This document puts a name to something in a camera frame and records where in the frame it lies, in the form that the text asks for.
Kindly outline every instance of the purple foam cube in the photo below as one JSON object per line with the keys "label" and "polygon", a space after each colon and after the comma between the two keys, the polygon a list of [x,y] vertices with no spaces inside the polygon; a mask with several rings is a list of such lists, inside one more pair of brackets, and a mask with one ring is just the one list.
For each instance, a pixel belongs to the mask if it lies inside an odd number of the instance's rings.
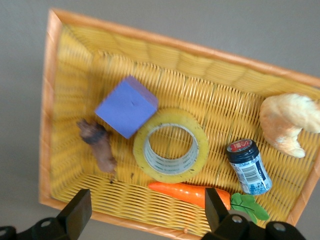
{"label": "purple foam cube", "polygon": [[156,113],[158,99],[133,76],[122,80],[95,113],[129,139]]}

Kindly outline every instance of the roll of tape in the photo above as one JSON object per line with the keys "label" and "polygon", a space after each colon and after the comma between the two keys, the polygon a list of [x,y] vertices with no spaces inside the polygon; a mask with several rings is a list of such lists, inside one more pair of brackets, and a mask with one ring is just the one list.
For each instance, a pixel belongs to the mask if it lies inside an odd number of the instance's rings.
{"label": "roll of tape", "polygon": [[[190,134],[192,143],[187,153],[169,159],[155,153],[150,137],[165,127],[177,127]],[[163,183],[181,183],[195,176],[205,165],[209,154],[208,138],[197,120],[178,108],[159,110],[136,134],[133,154],[140,168]]]}

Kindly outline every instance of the orange carrot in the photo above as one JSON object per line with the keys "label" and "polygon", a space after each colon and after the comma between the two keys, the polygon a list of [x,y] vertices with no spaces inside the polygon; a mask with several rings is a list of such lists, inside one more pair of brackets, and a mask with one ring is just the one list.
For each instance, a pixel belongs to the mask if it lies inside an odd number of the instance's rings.
{"label": "orange carrot", "polygon": [[[169,195],[173,198],[205,208],[206,186],[193,186],[184,183],[152,182],[148,185],[151,190]],[[227,210],[230,210],[230,193],[225,190],[215,189]]]}

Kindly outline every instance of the brown root vegetable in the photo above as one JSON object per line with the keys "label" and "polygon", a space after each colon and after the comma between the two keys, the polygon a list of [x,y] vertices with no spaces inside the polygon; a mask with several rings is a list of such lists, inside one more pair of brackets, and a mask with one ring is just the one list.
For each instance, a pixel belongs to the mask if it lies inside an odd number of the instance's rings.
{"label": "brown root vegetable", "polygon": [[99,169],[105,173],[115,174],[117,161],[112,155],[110,135],[106,129],[97,122],[90,124],[84,119],[77,122],[77,125],[81,130],[80,137],[91,146]]}

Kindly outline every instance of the red label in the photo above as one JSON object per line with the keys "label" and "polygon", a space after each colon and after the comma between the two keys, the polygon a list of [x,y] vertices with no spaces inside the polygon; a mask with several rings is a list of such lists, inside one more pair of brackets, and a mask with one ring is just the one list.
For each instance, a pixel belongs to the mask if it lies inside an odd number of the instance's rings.
{"label": "red label", "polygon": [[240,152],[250,147],[251,144],[252,142],[250,139],[242,139],[231,143],[229,145],[229,149],[231,150],[231,152]]}

